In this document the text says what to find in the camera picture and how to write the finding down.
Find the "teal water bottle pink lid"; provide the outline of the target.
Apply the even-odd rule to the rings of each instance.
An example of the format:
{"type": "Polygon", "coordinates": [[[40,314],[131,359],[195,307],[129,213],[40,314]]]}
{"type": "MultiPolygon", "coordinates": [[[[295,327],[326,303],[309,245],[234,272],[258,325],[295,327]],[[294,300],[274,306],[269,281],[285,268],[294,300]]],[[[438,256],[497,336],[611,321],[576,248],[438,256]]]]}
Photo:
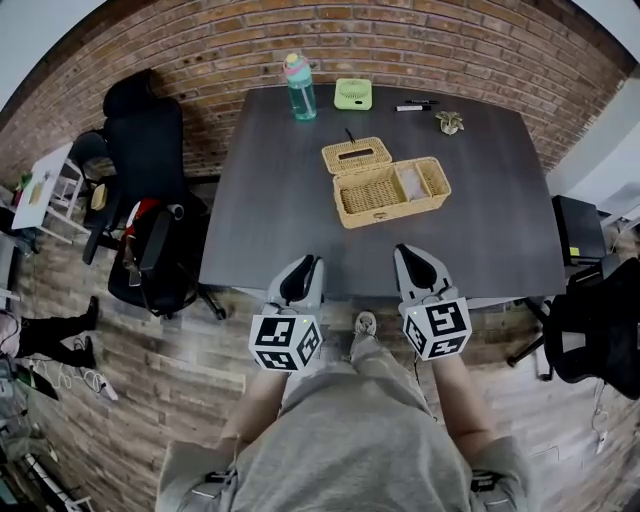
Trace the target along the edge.
{"type": "Polygon", "coordinates": [[[307,59],[290,53],[283,62],[289,97],[294,117],[300,121],[312,120],[317,115],[312,72],[307,59]]]}

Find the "person's right trouser leg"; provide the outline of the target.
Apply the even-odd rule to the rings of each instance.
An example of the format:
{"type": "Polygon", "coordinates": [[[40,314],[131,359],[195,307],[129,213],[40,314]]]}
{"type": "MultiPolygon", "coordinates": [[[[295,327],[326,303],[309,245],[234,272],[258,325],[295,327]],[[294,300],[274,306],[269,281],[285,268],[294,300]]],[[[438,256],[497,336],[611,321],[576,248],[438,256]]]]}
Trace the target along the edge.
{"type": "Polygon", "coordinates": [[[373,335],[356,333],[350,351],[354,369],[394,400],[432,415],[417,380],[373,335]]]}

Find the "person's beige shoe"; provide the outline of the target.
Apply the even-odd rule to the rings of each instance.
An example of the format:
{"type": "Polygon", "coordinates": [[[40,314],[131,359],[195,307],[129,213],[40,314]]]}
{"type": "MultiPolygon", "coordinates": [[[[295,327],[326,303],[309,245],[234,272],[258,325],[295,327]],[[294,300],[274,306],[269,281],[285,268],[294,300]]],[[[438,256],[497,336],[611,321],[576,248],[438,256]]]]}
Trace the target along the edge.
{"type": "Polygon", "coordinates": [[[354,342],[360,342],[369,337],[375,338],[377,331],[377,320],[370,311],[360,312],[354,323],[354,342]]]}

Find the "wicker basket box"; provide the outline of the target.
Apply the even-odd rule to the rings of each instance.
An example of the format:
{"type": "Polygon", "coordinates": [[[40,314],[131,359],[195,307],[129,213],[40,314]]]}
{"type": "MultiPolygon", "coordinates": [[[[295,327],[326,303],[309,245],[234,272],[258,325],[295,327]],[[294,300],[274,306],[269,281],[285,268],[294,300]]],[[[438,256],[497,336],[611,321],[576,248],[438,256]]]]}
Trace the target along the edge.
{"type": "Polygon", "coordinates": [[[336,208],[342,225],[355,229],[440,208],[451,194],[440,162],[421,157],[395,162],[378,137],[324,147],[322,157],[333,176],[336,208]],[[399,167],[416,165],[431,196],[409,201],[399,180],[399,167]]]}

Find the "person's left forearm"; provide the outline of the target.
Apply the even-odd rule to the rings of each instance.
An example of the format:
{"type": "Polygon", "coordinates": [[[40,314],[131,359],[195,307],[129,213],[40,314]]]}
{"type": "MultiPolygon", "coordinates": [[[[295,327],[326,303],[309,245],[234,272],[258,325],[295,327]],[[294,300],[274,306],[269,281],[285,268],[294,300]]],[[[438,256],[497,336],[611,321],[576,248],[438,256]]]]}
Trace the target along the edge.
{"type": "Polygon", "coordinates": [[[260,370],[236,404],[222,429],[221,439],[249,445],[278,418],[290,374],[260,370]]]}

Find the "person's grey shirt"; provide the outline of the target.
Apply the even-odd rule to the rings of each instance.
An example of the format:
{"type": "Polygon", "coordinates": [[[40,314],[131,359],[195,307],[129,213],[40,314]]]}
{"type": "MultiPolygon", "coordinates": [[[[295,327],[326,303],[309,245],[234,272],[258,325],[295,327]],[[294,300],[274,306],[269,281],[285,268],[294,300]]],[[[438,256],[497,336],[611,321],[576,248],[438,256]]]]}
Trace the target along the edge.
{"type": "Polygon", "coordinates": [[[445,428],[357,373],[302,384],[245,448],[175,442],[156,512],[534,512],[511,437],[465,458],[445,428]],[[473,470],[501,476],[471,490],[473,470]]]}

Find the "small black chair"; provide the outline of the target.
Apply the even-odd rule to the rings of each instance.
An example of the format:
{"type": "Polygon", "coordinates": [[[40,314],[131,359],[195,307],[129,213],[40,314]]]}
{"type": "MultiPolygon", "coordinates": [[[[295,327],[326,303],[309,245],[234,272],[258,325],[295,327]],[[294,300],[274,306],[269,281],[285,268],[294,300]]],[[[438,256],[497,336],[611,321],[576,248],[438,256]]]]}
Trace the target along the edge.
{"type": "Polygon", "coordinates": [[[83,177],[83,185],[79,197],[84,200],[83,225],[90,228],[96,224],[98,217],[105,213],[107,208],[107,204],[101,211],[94,211],[90,208],[94,188],[101,183],[105,183],[108,186],[108,200],[114,196],[113,182],[115,175],[106,174],[98,169],[99,164],[110,162],[107,144],[102,132],[91,130],[80,134],[73,143],[69,158],[81,171],[83,177]]]}

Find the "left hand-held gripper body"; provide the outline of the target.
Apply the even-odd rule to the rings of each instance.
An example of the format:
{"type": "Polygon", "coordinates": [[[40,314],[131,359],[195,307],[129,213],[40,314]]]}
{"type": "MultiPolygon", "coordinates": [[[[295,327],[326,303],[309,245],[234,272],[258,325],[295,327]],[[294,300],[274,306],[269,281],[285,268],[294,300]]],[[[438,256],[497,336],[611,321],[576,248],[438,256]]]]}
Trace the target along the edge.
{"type": "Polygon", "coordinates": [[[287,303],[268,295],[251,323],[248,348],[264,370],[300,373],[323,343],[319,321],[324,295],[287,303]]]}

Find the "pale plastic packet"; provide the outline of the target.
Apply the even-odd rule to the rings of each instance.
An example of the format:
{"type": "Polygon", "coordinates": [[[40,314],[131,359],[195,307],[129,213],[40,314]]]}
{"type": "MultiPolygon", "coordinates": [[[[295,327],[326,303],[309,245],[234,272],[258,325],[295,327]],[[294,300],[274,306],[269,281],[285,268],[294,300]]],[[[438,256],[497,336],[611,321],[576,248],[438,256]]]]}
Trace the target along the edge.
{"type": "Polygon", "coordinates": [[[397,172],[409,201],[426,199],[431,196],[428,187],[422,183],[422,174],[416,165],[399,167],[397,172]]]}

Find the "black mesh office chair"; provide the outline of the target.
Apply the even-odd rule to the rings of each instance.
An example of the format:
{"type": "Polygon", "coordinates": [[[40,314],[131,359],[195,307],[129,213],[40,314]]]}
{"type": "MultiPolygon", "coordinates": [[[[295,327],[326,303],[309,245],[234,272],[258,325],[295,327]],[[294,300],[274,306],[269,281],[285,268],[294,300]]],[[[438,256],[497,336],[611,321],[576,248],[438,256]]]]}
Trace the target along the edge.
{"type": "Polygon", "coordinates": [[[640,259],[605,274],[602,263],[570,277],[566,292],[545,305],[522,300],[541,323],[541,335],[507,358],[516,366],[543,348],[549,372],[569,384],[598,378],[630,400],[640,399],[640,259]]]}

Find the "tall black office chair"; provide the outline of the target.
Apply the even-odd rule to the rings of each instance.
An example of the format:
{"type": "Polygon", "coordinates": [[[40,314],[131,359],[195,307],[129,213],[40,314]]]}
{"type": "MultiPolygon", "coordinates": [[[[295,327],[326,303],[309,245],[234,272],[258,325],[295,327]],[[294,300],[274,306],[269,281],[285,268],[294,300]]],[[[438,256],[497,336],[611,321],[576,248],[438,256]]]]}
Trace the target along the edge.
{"type": "Polygon", "coordinates": [[[146,309],[122,266],[123,236],[138,201],[160,200],[159,207],[134,223],[144,245],[150,313],[170,318],[202,299],[223,320],[225,309],[199,281],[209,216],[184,174],[182,110],[176,99],[153,92],[152,77],[152,70],[144,69],[112,85],[104,97],[102,135],[115,168],[116,197],[91,228],[82,259],[91,264],[100,247],[114,251],[109,292],[146,309]]]}

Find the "red bag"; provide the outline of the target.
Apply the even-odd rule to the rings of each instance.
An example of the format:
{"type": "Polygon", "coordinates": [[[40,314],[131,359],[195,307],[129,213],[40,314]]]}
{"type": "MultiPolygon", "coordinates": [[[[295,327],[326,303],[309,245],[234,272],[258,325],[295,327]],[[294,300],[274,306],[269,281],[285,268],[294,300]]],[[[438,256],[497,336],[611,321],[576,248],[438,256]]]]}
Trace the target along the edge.
{"type": "Polygon", "coordinates": [[[134,223],[144,217],[146,214],[152,212],[154,209],[161,205],[161,201],[157,199],[144,198],[138,201],[132,208],[129,217],[126,222],[125,236],[135,235],[134,223]]]}

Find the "green portable fan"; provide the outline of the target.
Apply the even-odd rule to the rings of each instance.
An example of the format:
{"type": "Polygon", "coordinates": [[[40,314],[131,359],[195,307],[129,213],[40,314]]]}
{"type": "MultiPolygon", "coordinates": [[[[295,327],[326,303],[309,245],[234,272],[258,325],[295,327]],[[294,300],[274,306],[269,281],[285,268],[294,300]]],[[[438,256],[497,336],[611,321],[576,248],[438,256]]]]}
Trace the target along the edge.
{"type": "Polygon", "coordinates": [[[368,111],[372,108],[372,83],[368,79],[339,78],[335,84],[334,106],[339,110],[368,111]]]}

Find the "white side table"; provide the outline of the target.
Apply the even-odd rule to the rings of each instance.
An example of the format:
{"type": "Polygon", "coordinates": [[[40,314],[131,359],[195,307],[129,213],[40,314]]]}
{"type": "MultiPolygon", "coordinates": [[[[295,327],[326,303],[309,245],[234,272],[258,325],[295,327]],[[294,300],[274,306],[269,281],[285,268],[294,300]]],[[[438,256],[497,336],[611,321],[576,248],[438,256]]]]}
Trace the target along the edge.
{"type": "Polygon", "coordinates": [[[44,226],[45,218],[50,216],[84,235],[90,234],[72,218],[85,183],[82,170],[70,158],[72,147],[73,143],[68,142],[33,164],[31,178],[14,210],[13,230],[35,228],[72,245],[72,239],[44,226]]]}

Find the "person's right forearm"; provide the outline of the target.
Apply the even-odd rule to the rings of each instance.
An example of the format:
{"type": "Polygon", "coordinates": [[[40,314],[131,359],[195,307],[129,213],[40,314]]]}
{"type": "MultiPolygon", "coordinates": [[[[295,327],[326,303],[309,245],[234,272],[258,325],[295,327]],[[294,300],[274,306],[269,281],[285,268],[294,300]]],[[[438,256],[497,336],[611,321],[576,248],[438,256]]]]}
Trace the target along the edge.
{"type": "Polygon", "coordinates": [[[459,355],[434,360],[432,369],[449,435],[471,456],[497,438],[489,407],[459,355]]]}

